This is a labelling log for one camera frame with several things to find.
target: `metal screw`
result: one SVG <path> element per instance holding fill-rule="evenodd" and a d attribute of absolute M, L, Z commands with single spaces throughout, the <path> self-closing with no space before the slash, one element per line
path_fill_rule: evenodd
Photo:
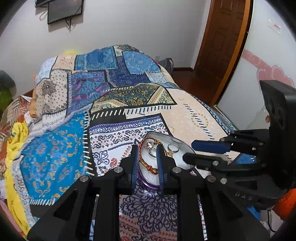
<path fill-rule="evenodd" d="M 214 176 L 207 176 L 207 180 L 211 183 L 214 183 L 216 181 L 216 178 Z"/>
<path fill-rule="evenodd" d="M 122 171 L 123 171 L 123 168 L 122 167 L 115 167 L 114 168 L 114 172 L 120 173 Z"/>
<path fill-rule="evenodd" d="M 174 173 L 180 173 L 182 169 L 180 167 L 173 167 L 173 172 Z"/>
<path fill-rule="evenodd" d="M 89 177 L 87 175 L 83 175 L 79 178 L 79 180 L 83 183 L 85 183 L 88 179 L 89 179 Z"/>
<path fill-rule="evenodd" d="M 217 160 L 216 161 L 213 161 L 213 165 L 214 166 L 218 166 L 218 164 L 219 164 L 219 161 L 217 161 Z"/>
<path fill-rule="evenodd" d="M 227 178 L 221 178 L 221 180 L 220 180 L 220 183 L 222 183 L 223 185 L 225 184 L 225 183 L 227 183 Z"/>

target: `bed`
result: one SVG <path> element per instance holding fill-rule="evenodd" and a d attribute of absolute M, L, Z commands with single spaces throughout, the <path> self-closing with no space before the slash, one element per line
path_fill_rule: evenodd
<path fill-rule="evenodd" d="M 7 156 L 2 158 L 2 199 L 23 236 L 80 176 L 102 176 L 115 168 L 149 131 L 190 146 L 193 140 L 219 140 L 234 130 L 181 90 L 165 68 L 129 45 L 50 58 L 35 84 L 36 114 L 31 117 L 28 103 L 17 114 L 23 118 L 12 121 L 18 124 L 11 123 L 12 133 L 6 133 Z M 17 145 L 13 153 L 12 143 Z M 219 156 L 231 163 L 254 161 L 233 151 Z M 174 195 L 162 197 L 138 182 L 132 196 L 120 196 L 121 239 L 177 240 L 176 208 Z M 94 225 L 93 220 L 90 240 Z M 203 229 L 206 240 L 204 221 Z"/>

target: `brown patterned fabric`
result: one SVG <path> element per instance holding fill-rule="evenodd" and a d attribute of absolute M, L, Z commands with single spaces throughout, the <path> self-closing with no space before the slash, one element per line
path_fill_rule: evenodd
<path fill-rule="evenodd" d="M 6 171 L 5 157 L 7 148 L 7 138 L 11 134 L 13 124 L 18 122 L 17 117 L 27 112 L 29 102 L 19 96 L 5 109 L 0 121 L 0 180 L 4 178 Z"/>

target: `brown door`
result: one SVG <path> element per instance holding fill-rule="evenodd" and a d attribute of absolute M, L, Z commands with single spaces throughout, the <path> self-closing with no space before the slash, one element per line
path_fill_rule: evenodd
<path fill-rule="evenodd" d="M 246 2 L 248 2 L 250 8 L 250 0 L 212 0 L 205 34 L 194 70 L 199 78 L 213 88 L 215 94 L 234 57 L 243 20 L 248 20 L 248 18 L 244 18 Z"/>

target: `wall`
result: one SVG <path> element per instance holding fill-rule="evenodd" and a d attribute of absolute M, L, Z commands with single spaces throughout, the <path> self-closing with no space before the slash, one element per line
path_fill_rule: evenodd
<path fill-rule="evenodd" d="M 198 53 L 200 51 L 200 46 L 202 45 L 202 38 L 205 33 L 205 26 L 207 24 L 207 18 L 209 16 L 210 6 L 211 6 L 211 0 L 205 0 L 205 6 L 204 6 L 204 12 L 202 15 L 202 22 L 201 22 L 201 26 L 200 26 L 200 31 L 197 36 L 196 47 L 195 47 L 195 51 L 193 53 L 193 58 L 192 58 L 192 62 L 191 62 L 191 68 L 193 68 L 193 69 L 194 69 L 194 66 L 195 66 L 195 63 L 197 60 Z"/>
<path fill-rule="evenodd" d="M 269 27 L 274 23 L 281 26 L 281 34 Z M 296 40 L 281 16 L 267 1 L 255 0 L 245 50 L 218 103 L 237 128 L 247 128 L 264 106 L 258 80 L 277 79 L 294 86 L 295 53 Z"/>
<path fill-rule="evenodd" d="M 206 0 L 85 0 L 71 32 L 65 21 L 47 25 L 43 9 L 28 0 L 0 37 L 0 69 L 17 86 L 16 96 L 33 88 L 33 75 L 47 59 L 65 50 L 87 53 L 95 48 L 129 44 L 175 67 L 189 67 L 200 34 Z"/>

